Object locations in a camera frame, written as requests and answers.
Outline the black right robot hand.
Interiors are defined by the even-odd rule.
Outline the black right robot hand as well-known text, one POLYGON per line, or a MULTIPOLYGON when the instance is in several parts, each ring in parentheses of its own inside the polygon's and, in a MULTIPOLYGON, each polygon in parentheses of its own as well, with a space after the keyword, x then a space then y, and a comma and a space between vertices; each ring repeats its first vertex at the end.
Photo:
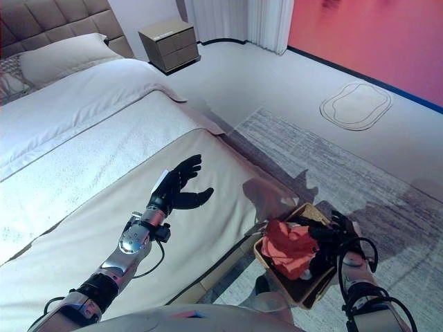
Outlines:
POLYGON ((308 233, 318 245, 316 254, 309 263, 312 273, 335 266, 340 246, 359 236, 354 224, 336 210, 332 210, 332 221, 328 225, 310 219, 308 233))

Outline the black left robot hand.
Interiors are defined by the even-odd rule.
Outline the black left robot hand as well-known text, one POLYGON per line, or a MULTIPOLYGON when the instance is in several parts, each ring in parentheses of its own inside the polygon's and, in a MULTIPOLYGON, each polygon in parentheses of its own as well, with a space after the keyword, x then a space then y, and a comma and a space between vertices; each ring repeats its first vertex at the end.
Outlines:
POLYGON ((204 205, 214 189, 202 192, 182 192, 189 180, 198 176, 201 170, 201 154, 191 156, 168 172, 151 194, 147 208, 156 208, 169 216, 173 210, 192 210, 204 205))

